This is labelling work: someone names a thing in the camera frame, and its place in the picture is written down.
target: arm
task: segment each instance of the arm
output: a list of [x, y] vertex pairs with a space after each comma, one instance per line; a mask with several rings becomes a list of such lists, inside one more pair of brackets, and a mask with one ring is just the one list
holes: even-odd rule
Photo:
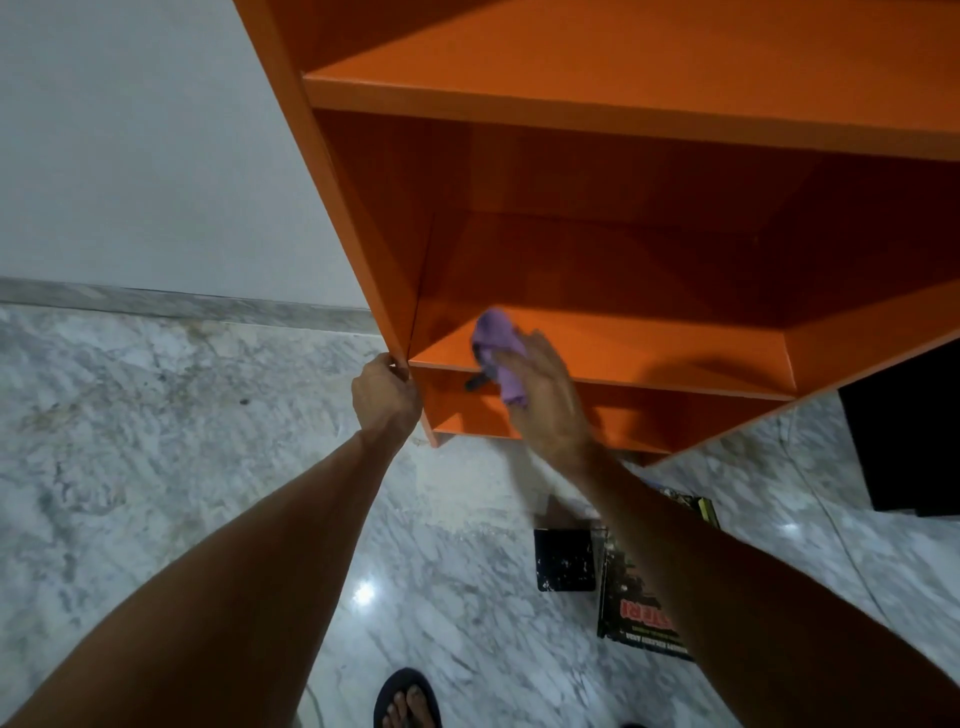
[[359, 432], [134, 592], [9, 725], [289, 726], [380, 481], [420, 417], [389, 363], [353, 381]]
[[514, 426], [593, 503], [745, 725], [960, 720], [960, 689], [910, 645], [620, 465], [593, 439], [557, 353], [542, 334], [524, 340], [527, 358], [498, 355], [527, 392]]

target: black flip-flop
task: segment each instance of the black flip-flop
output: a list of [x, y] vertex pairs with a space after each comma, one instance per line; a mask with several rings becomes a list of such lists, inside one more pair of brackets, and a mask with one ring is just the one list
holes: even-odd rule
[[437, 705], [437, 697], [433, 694], [430, 683], [412, 667], [404, 667], [403, 669], [397, 670], [387, 678], [387, 682], [380, 688], [380, 695], [376, 697], [376, 704], [373, 706], [373, 728], [383, 728], [383, 718], [387, 716], [387, 708], [394, 702], [394, 695], [398, 692], [406, 695], [407, 691], [415, 685], [420, 688], [420, 691], [426, 698], [426, 707], [433, 717], [433, 722], [437, 725], [437, 728], [443, 728], [444, 724], [440, 720], [440, 708]]

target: orange bookshelf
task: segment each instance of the orange bookshelf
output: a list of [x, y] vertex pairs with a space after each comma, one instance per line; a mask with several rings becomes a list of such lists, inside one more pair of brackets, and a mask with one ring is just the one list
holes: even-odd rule
[[503, 306], [656, 456], [960, 335], [960, 6], [235, 0], [434, 432]]

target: purple cloth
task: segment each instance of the purple cloth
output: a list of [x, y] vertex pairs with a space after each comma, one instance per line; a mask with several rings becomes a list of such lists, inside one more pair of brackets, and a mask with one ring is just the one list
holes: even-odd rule
[[507, 349], [527, 355], [526, 347], [514, 333], [514, 325], [499, 308], [488, 308], [477, 319], [476, 328], [470, 337], [473, 356], [490, 379], [500, 384], [500, 398], [506, 404], [526, 404], [527, 396], [516, 375], [493, 361], [493, 352]]

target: left hand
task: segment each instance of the left hand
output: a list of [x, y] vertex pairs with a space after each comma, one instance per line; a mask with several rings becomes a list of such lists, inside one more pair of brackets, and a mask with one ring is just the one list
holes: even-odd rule
[[417, 426], [423, 411], [417, 385], [388, 353], [367, 362], [350, 389], [361, 429], [387, 429], [402, 444]]

